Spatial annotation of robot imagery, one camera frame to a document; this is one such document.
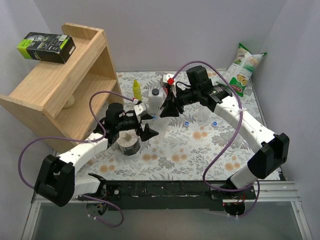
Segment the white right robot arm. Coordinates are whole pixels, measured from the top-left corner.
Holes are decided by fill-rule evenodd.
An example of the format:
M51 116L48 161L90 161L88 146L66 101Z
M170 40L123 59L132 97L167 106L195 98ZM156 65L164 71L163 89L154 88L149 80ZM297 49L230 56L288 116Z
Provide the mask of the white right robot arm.
M216 188L237 199L256 180L264 180L286 162L290 139L285 133L276 134L258 122L242 107L239 96L230 88L212 83L203 66L192 67L186 74L189 85L185 89L178 87L174 75L162 77L160 84L167 90L167 96L160 117L178 117L184 112L184 106L200 103L228 122L235 129L235 136L241 135L254 155L224 185Z

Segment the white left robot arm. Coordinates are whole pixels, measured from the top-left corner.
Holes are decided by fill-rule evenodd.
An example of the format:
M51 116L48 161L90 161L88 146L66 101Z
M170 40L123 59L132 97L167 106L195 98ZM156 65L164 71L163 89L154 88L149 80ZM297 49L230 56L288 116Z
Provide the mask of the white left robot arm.
M77 177L77 172L97 154L107 150L119 138L120 132L133 130L145 142L159 133L142 126L143 120L151 120L144 103L136 104L133 110L124 111L120 103L111 103L105 117L86 139L67 152L58 156L48 155L42 162L34 191L56 204L65 206L73 197L89 195L101 200L107 195L107 181L94 173Z

